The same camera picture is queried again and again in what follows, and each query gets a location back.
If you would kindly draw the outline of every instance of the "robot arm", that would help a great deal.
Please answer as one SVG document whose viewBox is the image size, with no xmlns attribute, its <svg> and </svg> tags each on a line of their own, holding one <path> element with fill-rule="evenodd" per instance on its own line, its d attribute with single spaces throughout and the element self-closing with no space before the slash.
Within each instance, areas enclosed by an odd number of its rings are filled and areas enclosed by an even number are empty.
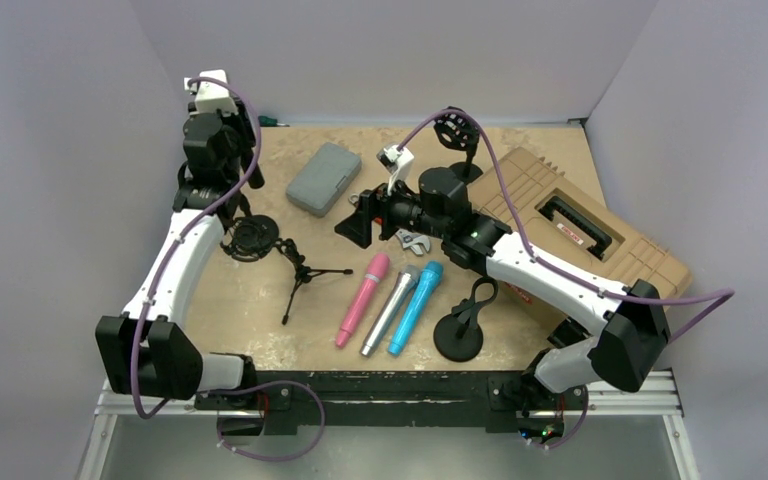
<svg viewBox="0 0 768 480">
<path fill-rule="evenodd" d="M 545 350 L 535 358 L 523 375 L 532 396 L 548 397 L 597 380 L 628 392 L 640 389 L 669 339 L 662 307 L 606 298 L 535 263 L 508 225 L 472 209 L 466 185 L 448 168 L 423 172 L 419 193 L 414 193 L 403 181 L 409 165 L 400 162 L 400 155 L 413 158 L 407 149 L 382 150 L 382 164 L 401 164 L 399 169 L 388 168 L 399 178 L 391 177 L 390 182 L 361 193 L 355 212 L 335 227 L 338 234 L 366 248 L 372 242 L 372 221 L 378 218 L 381 240 L 400 228 L 440 238 L 443 252 L 456 265 L 527 290 L 569 315 L 569 321 L 585 334 L 575 343 Z M 628 287 L 537 247 L 534 251 L 605 291 L 658 297 L 657 290 L 642 280 Z"/>
<path fill-rule="evenodd" d="M 201 76 L 226 81 L 225 72 L 213 70 Z M 169 232 L 148 276 L 118 316 L 105 316 L 96 326 L 96 343 L 110 381 L 117 393 L 131 393 L 130 353 L 146 293 L 164 262 L 163 275 L 148 308 L 140 342 L 139 377 L 142 395 L 185 400 L 196 392 L 234 389 L 256 384 L 249 357 L 201 353 L 183 332 L 184 315 L 210 255 L 230 226 L 237 208 L 248 214 L 248 202 L 240 192 L 209 215 L 203 216 L 181 237 L 182 229 L 210 207 L 240 180 L 248 168 L 254 132 L 242 101 L 228 90 L 208 83 L 193 85 L 195 101 L 184 123 L 187 161 L 178 175 L 178 191 L 172 204 Z M 259 169 L 249 178 L 252 188 L 263 186 Z M 175 242 L 172 256 L 165 257 Z"/>
</svg>

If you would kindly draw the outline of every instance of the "black clamp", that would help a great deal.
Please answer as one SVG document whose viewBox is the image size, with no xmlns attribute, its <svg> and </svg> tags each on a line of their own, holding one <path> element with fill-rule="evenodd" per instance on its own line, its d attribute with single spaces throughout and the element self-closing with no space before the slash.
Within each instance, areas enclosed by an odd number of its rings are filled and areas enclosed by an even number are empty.
<svg viewBox="0 0 768 480">
<path fill-rule="evenodd" d="M 481 301 L 475 300 L 478 287 L 489 284 L 493 294 Z M 472 295 L 452 308 L 452 313 L 441 318 L 434 327 L 434 346 L 441 355 L 453 362 L 467 362 L 475 358 L 484 345 L 484 332 L 478 325 L 478 312 L 496 299 L 499 284 L 490 277 L 481 277 L 472 284 Z"/>
</svg>

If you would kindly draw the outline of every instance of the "black round base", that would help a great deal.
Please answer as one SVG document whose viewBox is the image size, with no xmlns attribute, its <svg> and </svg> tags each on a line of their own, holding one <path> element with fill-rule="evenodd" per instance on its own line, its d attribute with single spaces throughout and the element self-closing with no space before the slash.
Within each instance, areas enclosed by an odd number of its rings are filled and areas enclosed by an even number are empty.
<svg viewBox="0 0 768 480">
<path fill-rule="evenodd" d="M 478 177 L 481 176 L 482 173 L 484 173 L 474 164 L 466 162 L 453 163 L 449 167 L 449 170 L 455 172 L 455 175 L 457 175 L 458 178 L 467 185 L 474 182 Z"/>
<path fill-rule="evenodd" d="M 254 262 L 265 257 L 278 240 L 278 224 L 266 215 L 238 218 L 234 225 L 231 243 L 226 252 L 241 262 Z"/>
<path fill-rule="evenodd" d="M 461 322 L 457 318 L 446 315 L 434 327 L 434 346 L 440 355 L 453 362 L 468 362 L 475 358 L 484 345 L 484 332 L 481 326 L 476 329 L 468 328 L 463 338 L 457 338 Z"/>
</svg>

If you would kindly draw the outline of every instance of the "cable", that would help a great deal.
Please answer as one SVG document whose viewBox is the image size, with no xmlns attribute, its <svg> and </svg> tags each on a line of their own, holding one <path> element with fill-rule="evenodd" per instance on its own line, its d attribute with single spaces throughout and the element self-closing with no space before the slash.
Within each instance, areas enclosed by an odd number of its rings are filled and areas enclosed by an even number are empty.
<svg viewBox="0 0 768 480">
<path fill-rule="evenodd" d="M 254 460 L 260 460 L 262 462 L 289 462 L 290 460 L 295 460 L 302 455 L 308 453 L 309 451 L 313 450 L 313 447 L 316 446 L 317 443 L 322 439 L 322 435 L 325 433 L 325 406 L 322 404 L 322 400 L 316 395 L 316 393 L 311 390 L 310 387 L 303 383 L 294 382 L 292 380 L 276 380 L 274 382 L 267 382 L 262 385 L 258 385 L 256 387 L 247 388 L 245 390 L 214 390 L 210 393 L 216 393 L 220 395 L 248 395 L 250 393 L 259 392 L 261 390 L 264 390 L 269 387 L 274 387 L 278 385 L 292 385 L 294 387 L 301 388 L 304 390 L 308 395 L 310 395 L 310 398 L 313 399 L 314 402 L 316 402 L 316 406 L 319 407 L 319 429 L 316 431 L 316 436 L 313 437 L 313 440 L 307 444 L 303 449 L 299 450 L 298 452 L 291 453 L 289 455 L 281 455 L 277 457 L 269 456 L 269 455 L 260 455 L 258 453 L 252 453 L 247 452 L 245 450 L 241 450 L 237 447 L 234 447 L 232 445 L 229 445 L 228 442 L 225 441 L 225 437 L 222 435 L 221 430 L 221 424 L 217 424 L 216 426 L 216 437 L 219 439 L 219 443 L 216 444 L 216 447 L 225 447 L 228 451 L 231 453 L 236 453 L 237 455 L 242 455 L 244 457 L 248 457 Z"/>
<path fill-rule="evenodd" d="M 581 407 L 581 416 L 578 417 L 578 421 L 575 422 L 575 425 L 572 426 L 572 429 L 570 429 L 569 433 L 564 434 L 563 437 L 561 437 L 560 440 L 557 442 L 552 442 L 551 444 L 544 445 L 543 448 L 546 450 L 552 450 L 555 448 L 560 447 L 561 445 L 567 443 L 570 441 L 573 435 L 575 435 L 576 432 L 578 432 L 578 429 L 581 428 L 581 425 L 584 423 L 584 418 L 587 417 L 587 407 L 590 406 L 590 392 L 587 391 L 587 385 L 582 385 L 581 387 L 582 395 L 584 396 L 583 402 L 584 405 Z"/>
<path fill-rule="evenodd" d="M 624 302 L 630 302 L 630 303 L 637 303 L 640 305 L 658 305 L 658 306 L 676 306 L 676 305 L 695 305 L 697 303 L 704 303 L 704 302 L 710 302 L 714 300 L 714 302 L 710 305 L 708 305 L 704 310 L 699 312 L 695 317 L 691 318 L 685 325 L 683 325 L 681 328 L 675 331 L 675 333 L 672 334 L 672 336 L 669 339 L 669 343 L 674 342 L 679 337 L 687 333 L 688 330 L 696 326 L 697 323 L 699 323 L 703 318 L 708 316 L 709 313 L 716 310 L 717 307 L 724 304 L 728 301 L 733 295 L 734 295 L 734 289 L 732 288 L 724 288 L 721 290 L 717 290 L 716 292 L 712 292 L 706 295 L 700 295 L 696 297 L 685 297 L 685 298 L 673 298 L 673 299 L 666 299 L 666 298 L 642 298 L 642 297 L 632 297 L 629 295 L 624 295 L 621 293 L 614 293 L 609 292 L 601 287 L 594 285 L 587 280 L 584 280 L 583 278 L 579 278 L 566 270 L 557 267 L 548 261 L 544 260 L 543 258 L 539 257 L 534 253 L 534 249 L 531 246 L 531 242 L 528 240 L 528 236 L 525 234 L 525 226 L 522 224 L 522 220 L 520 220 L 519 215 L 517 214 L 516 207 L 514 207 L 513 200 L 511 200 L 511 196 L 508 193 L 508 188 L 505 186 L 505 179 L 502 177 L 502 169 L 499 165 L 499 160 L 496 158 L 496 152 L 493 150 L 493 146 L 490 144 L 490 139 L 487 137 L 487 133 L 484 131 L 483 128 L 481 128 L 481 125 L 478 124 L 478 122 L 472 118 L 469 114 L 462 110 L 455 110 L 455 109 L 443 109 L 439 112 L 431 115 L 430 117 L 423 120 L 419 125 L 414 128 L 407 137 L 405 137 L 404 140 L 396 147 L 399 151 L 401 151 L 403 148 L 405 148 L 405 145 L 410 142 L 413 137 L 416 136 L 417 133 L 419 133 L 420 130 L 425 128 L 426 125 L 433 122 L 437 118 L 443 117 L 445 115 L 460 115 L 470 122 L 472 122 L 473 125 L 478 129 L 478 133 L 481 135 L 481 138 L 484 140 L 484 144 L 487 146 L 487 152 L 490 154 L 490 161 L 493 162 L 493 169 L 496 171 L 496 177 L 499 180 L 499 186 L 502 187 L 502 197 L 505 199 L 505 204 L 508 206 L 508 210 L 511 212 L 511 215 L 514 218 L 514 222 L 516 222 L 517 226 L 517 232 L 519 233 L 519 236 L 522 240 L 522 246 L 525 249 L 525 251 L 528 253 L 528 256 L 531 257 L 532 261 L 544 266 L 545 268 L 549 269 L 550 271 L 556 273 L 557 275 L 560 275 L 564 277 L 565 279 L 576 283 L 577 285 L 580 285 L 588 290 L 591 290 L 593 292 L 598 293 L 599 295 L 614 299 L 614 300 L 620 300 Z"/>
<path fill-rule="evenodd" d="M 184 226 L 183 229 L 181 229 L 181 233 L 178 236 L 178 238 L 172 242 L 172 245 L 169 246 L 169 249 L 166 250 L 166 253 L 163 255 L 163 258 L 160 260 L 160 263 L 157 266 L 157 271 L 154 272 L 154 277 L 151 279 L 151 283 L 149 283 L 148 292 L 146 292 L 146 298 L 143 301 L 143 308 L 140 310 L 140 316 L 137 320 L 137 327 L 134 332 L 134 343 L 131 345 L 131 366 L 130 366 L 130 380 L 131 380 L 131 396 L 134 399 L 134 408 L 137 411 L 137 415 L 139 415 L 140 418 L 148 420 L 149 418 L 153 417 L 155 414 L 157 414 L 158 411 L 160 411 L 161 408 L 163 408 L 164 405 L 166 405 L 166 402 L 169 401 L 169 399 L 164 399 L 159 404 L 157 404 L 156 407 L 154 407 L 150 412 L 146 412 L 145 408 L 143 408 L 142 400 L 140 399 L 140 382 L 137 378 L 137 365 L 139 364 L 139 358 L 140 358 L 140 338 L 142 338 L 143 328 L 145 327 L 145 322 L 148 317 L 148 311 L 151 308 L 151 304 L 154 301 L 154 294 L 157 293 L 157 286 L 160 284 L 160 279 L 163 277 L 163 272 L 166 270 L 166 267 L 169 265 L 169 262 L 172 260 L 172 256 L 175 254 L 175 250 L 178 249 L 178 245 L 183 243 L 184 237 L 190 232 L 190 230 L 193 229 L 193 227 L 196 226 L 196 224 L 201 221 L 202 218 L 206 217 L 207 215 L 210 215 L 214 211 L 216 211 L 219 206 L 224 204 L 226 201 L 228 201 L 231 196 L 234 195 L 235 192 L 238 192 L 241 188 L 243 188 L 243 185 L 249 180 L 249 177 L 252 176 L 254 173 L 255 168 L 257 168 L 257 162 L 260 159 L 260 148 L 261 148 L 261 132 L 260 132 L 260 123 L 257 121 L 257 112 L 255 111 L 254 107 L 252 107 L 251 102 L 249 102 L 245 96 L 240 95 L 239 93 L 235 92 L 233 88 L 231 88 L 230 85 L 227 83 L 216 80 L 215 78 L 210 77 L 195 77 L 190 79 L 189 82 L 187 82 L 188 86 L 192 86 L 194 83 L 198 82 L 208 82 L 213 83 L 215 85 L 219 85 L 220 87 L 228 90 L 232 95 L 237 96 L 242 102 L 243 106 L 245 106 L 246 114 L 249 116 L 249 121 L 251 122 L 252 126 L 254 127 L 254 135 L 255 135 L 255 146 L 254 146 L 254 152 L 252 154 L 252 160 L 249 164 L 249 168 L 246 169 L 245 173 L 243 173 L 243 176 L 240 178 L 240 181 L 238 181 L 233 187 L 231 187 L 225 195 L 222 195 L 218 200 L 211 203 L 207 208 L 202 210 L 198 215 L 195 216 L 192 220 L 190 220 L 190 223 L 188 223 L 186 226 Z"/>
</svg>

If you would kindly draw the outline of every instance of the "gray wall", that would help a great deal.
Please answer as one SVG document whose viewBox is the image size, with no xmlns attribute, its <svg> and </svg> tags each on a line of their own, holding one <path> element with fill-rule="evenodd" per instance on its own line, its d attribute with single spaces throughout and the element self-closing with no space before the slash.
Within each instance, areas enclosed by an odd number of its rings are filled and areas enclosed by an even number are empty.
<svg viewBox="0 0 768 480">
<path fill-rule="evenodd" d="M 737 288 L 668 355 L 702 478 L 768 478 L 768 2 L 660 1 L 587 132 L 609 205 Z"/>
<path fill-rule="evenodd" d="M 292 123 L 586 117 L 655 0 L 132 0 L 178 81 L 222 67 Z"/>
<path fill-rule="evenodd" d="M 124 0 L 0 1 L 0 479 L 74 476 L 93 328 L 160 247 L 183 113 Z"/>
</svg>

